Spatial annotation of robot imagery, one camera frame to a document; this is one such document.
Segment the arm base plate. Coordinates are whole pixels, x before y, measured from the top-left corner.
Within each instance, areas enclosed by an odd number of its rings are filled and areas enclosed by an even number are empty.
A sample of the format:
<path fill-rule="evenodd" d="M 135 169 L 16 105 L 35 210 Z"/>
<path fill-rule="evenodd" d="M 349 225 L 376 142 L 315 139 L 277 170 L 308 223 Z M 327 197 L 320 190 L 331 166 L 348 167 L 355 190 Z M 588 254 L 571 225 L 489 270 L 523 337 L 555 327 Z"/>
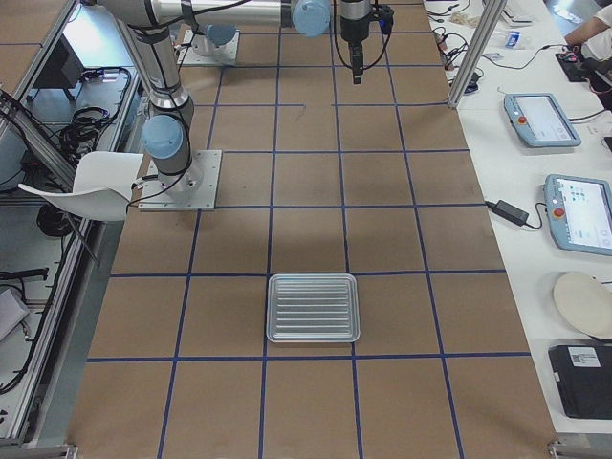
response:
<path fill-rule="evenodd" d="M 214 210 L 222 162 L 221 150 L 195 150 L 191 166 L 170 190 L 175 178 L 159 175 L 152 160 L 147 174 L 157 178 L 146 181 L 142 188 L 143 200 L 137 203 L 141 211 Z"/>
<path fill-rule="evenodd" d="M 240 32 L 236 30 L 229 42 L 217 45 L 206 35 L 193 37 L 192 30 L 187 30 L 178 47 L 177 63 L 191 67 L 235 66 L 239 36 Z"/>

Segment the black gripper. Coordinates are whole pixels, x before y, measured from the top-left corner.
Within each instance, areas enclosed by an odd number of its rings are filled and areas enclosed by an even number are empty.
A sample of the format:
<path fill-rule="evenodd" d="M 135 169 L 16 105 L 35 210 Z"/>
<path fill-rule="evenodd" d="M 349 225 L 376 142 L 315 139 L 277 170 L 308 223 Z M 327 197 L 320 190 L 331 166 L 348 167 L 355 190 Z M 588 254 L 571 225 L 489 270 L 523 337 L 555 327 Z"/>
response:
<path fill-rule="evenodd" d="M 347 43 L 350 57 L 350 67 L 353 72 L 363 71 L 362 42 L 369 35 L 369 19 L 340 19 L 340 35 Z M 361 84 L 362 73 L 353 74 L 353 84 Z"/>

